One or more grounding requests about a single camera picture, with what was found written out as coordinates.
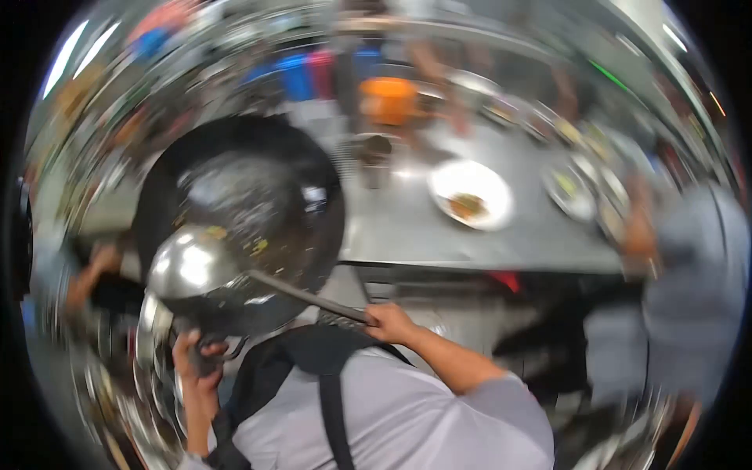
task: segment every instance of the right hand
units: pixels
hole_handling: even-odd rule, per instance
[[[365,333],[384,343],[404,346],[420,331],[420,327],[395,304],[369,305],[365,308],[365,317],[369,324]]]
[[[123,264],[123,254],[114,244],[94,246],[91,264],[99,272],[117,274]]]

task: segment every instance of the orange container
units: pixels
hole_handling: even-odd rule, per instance
[[[418,88],[403,78],[374,77],[360,85],[361,111],[374,124],[401,126],[415,113]]]

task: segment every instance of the ladle handle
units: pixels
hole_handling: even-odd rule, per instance
[[[246,274],[248,277],[252,277],[260,283],[266,284],[269,287],[274,287],[276,290],[279,290],[282,293],[286,293],[288,296],[302,300],[309,305],[315,305],[318,308],[330,311],[333,314],[340,315],[341,317],[349,318],[350,320],[355,320],[356,322],[367,323],[365,321],[365,314],[361,311],[355,310],[354,308],[345,307],[344,305],[338,304],[337,302],[332,302],[331,300],[315,296],[314,294],[300,290],[297,287],[291,286],[288,283],[277,279],[276,277],[270,276],[260,271],[247,271],[244,274]]]

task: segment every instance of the black wok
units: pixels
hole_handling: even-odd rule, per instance
[[[188,223],[216,227],[241,270],[317,293],[342,242],[339,178],[326,153],[282,120],[212,121],[177,139],[144,181],[133,222],[143,279],[162,242]],[[221,337],[269,333],[308,306],[252,280],[162,301],[176,317]]]

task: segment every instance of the steel countertop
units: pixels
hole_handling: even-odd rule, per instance
[[[355,162],[343,176],[347,222],[343,262],[421,265],[479,270],[621,273],[617,251],[598,233],[567,217],[548,197],[541,171],[567,150],[541,146],[521,129],[506,129],[480,115],[467,138],[444,120],[407,132],[397,145],[389,183],[365,186]],[[331,150],[326,133],[312,133]],[[427,176],[449,158],[473,159],[509,185],[514,213],[495,232],[470,229],[447,217],[429,194]]]

